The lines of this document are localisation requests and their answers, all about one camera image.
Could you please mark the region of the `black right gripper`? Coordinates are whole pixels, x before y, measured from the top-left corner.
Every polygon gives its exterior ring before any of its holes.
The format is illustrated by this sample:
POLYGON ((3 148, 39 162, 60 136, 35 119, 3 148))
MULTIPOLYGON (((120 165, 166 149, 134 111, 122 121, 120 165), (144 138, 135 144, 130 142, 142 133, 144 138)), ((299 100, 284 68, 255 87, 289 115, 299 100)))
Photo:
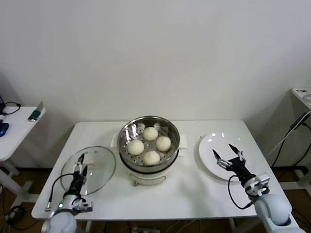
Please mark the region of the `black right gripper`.
POLYGON ((217 165, 223 169, 227 169, 227 171, 232 171, 238 177, 241 184, 245 184, 247 181, 255 177, 255 174, 252 174, 245 166, 246 160, 243 156, 243 151, 240 151, 237 147, 232 144, 228 144, 233 152, 237 155, 236 158, 230 159, 226 161, 220 157, 220 155, 215 151, 213 151, 214 157, 217 161, 217 165))

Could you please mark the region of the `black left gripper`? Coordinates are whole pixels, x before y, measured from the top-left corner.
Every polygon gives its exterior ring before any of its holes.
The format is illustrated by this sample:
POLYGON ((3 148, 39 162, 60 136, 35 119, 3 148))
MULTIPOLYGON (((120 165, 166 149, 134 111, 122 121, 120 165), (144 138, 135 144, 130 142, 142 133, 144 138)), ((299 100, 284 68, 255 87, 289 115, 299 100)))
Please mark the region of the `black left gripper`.
POLYGON ((82 153, 77 162, 74 164, 73 180, 69 187, 69 194, 71 195, 80 195, 82 186, 86 182, 88 166, 85 166, 82 170, 84 157, 85 154, 82 153))

